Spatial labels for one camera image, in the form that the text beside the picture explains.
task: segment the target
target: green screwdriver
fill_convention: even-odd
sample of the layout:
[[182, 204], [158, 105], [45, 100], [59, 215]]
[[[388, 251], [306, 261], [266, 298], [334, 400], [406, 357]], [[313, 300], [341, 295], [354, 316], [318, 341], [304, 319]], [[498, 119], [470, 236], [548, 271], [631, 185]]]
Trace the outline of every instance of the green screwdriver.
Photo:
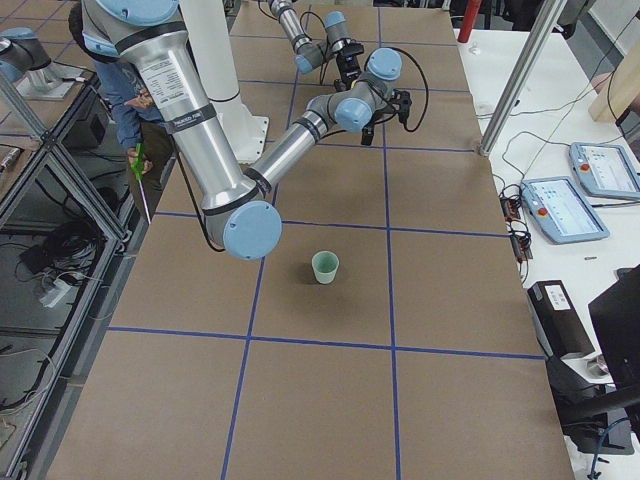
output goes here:
[[140, 195], [142, 196], [142, 203], [144, 204], [144, 213], [147, 215], [147, 222], [151, 225], [151, 215], [149, 215], [149, 205], [147, 205], [147, 196], [144, 193], [144, 187], [142, 186], [142, 172], [144, 171], [144, 147], [142, 143], [136, 145], [136, 159], [131, 164], [131, 170], [138, 180], [138, 186], [140, 187]]

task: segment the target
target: green cup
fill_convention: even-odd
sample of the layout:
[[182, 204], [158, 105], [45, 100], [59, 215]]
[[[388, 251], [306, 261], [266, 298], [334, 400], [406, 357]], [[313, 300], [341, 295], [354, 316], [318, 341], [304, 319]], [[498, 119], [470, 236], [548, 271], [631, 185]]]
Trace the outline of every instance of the green cup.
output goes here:
[[338, 256], [326, 250], [316, 253], [311, 259], [313, 274], [318, 283], [323, 285], [333, 282], [333, 279], [336, 278], [339, 265], [340, 260], [338, 260]]

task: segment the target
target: blue shirt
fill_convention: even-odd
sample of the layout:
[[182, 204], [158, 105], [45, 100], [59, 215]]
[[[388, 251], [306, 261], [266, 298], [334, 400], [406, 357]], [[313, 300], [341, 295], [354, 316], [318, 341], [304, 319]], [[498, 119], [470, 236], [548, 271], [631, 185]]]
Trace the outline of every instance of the blue shirt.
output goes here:
[[124, 104], [136, 98], [144, 88], [142, 79], [130, 63], [93, 62], [96, 73], [105, 93], [112, 105], [111, 113], [118, 127], [118, 142], [126, 150], [135, 148], [142, 141], [140, 122], [146, 121], [161, 124], [164, 122], [160, 111], [156, 107], [135, 108]]

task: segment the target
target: white table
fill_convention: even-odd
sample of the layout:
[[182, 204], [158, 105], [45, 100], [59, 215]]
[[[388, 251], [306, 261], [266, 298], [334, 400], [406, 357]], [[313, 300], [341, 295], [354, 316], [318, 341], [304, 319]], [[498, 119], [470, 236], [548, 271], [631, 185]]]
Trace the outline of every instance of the white table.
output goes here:
[[[489, 123], [488, 118], [483, 115], [494, 111], [526, 38], [527, 33], [521, 32], [476, 30], [472, 33], [469, 43], [459, 45], [480, 128], [483, 131]], [[520, 103], [512, 113], [560, 107], [578, 98], [581, 92], [586, 92], [588, 84], [587, 76], [565, 40], [559, 34], [553, 34], [520, 94]], [[596, 123], [591, 120], [588, 108], [595, 97], [595, 92], [591, 91], [575, 103], [550, 140], [571, 144], [606, 142], [619, 137], [620, 132], [613, 124]], [[520, 173], [502, 159], [508, 142], [522, 131], [549, 139], [570, 108], [571, 106], [567, 106], [559, 111], [510, 117], [490, 155], [494, 173], [502, 177], [507, 184], [519, 183]], [[573, 176], [569, 163], [569, 149], [562, 145], [547, 144], [537, 155], [543, 144], [544, 142], [531, 135], [522, 134], [511, 143], [506, 158], [526, 173], [525, 178]], [[624, 139], [620, 138], [612, 144], [623, 145], [631, 158], [634, 158]], [[535, 162], [529, 167], [536, 155]], [[634, 162], [634, 166], [638, 168], [639, 165]], [[502, 189], [500, 181], [496, 182], [496, 187], [498, 190]], [[592, 204], [616, 202], [602, 198], [589, 200]], [[610, 230], [610, 237], [569, 245], [552, 244], [529, 218], [533, 260], [528, 264], [529, 273], [524, 283], [524, 287], [528, 288], [541, 280], [562, 280], [591, 341], [596, 346], [597, 352], [588, 358], [600, 353], [589, 318], [589, 302], [616, 281], [617, 268], [634, 267], [640, 263], [640, 248], [637, 243], [640, 238], [640, 205], [598, 209], [597, 212]], [[592, 383], [611, 382], [610, 377], [591, 376], [586, 370], [586, 362], [587, 359], [578, 359], [567, 363]], [[603, 472], [602, 477], [606, 480], [640, 479], [640, 444], [635, 435], [632, 437], [635, 455], [608, 456], [611, 461], [609, 465], [598, 464], [598, 470]]]

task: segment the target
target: person's hand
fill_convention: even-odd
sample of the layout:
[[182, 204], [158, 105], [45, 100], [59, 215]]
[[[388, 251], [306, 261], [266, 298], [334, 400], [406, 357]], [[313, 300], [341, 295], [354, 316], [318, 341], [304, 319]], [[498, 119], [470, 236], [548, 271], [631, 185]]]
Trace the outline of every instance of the person's hand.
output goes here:
[[[127, 149], [127, 160], [129, 160], [129, 165], [133, 165], [137, 158], [138, 158], [138, 156], [136, 154], [136, 149], [135, 148], [128, 148]], [[142, 165], [143, 165], [143, 168], [142, 168], [142, 174], [143, 175], [153, 168], [153, 163], [151, 162], [151, 160], [149, 160], [147, 158], [146, 155], [142, 156]]]
[[142, 108], [146, 110], [147, 108], [153, 107], [155, 105], [155, 102], [153, 101], [153, 98], [149, 94], [149, 90], [147, 90], [146, 88], [143, 88], [142, 90], [140, 90], [136, 98], [127, 100], [126, 102], [124, 102], [124, 104], [128, 107], [136, 107], [136, 108]]

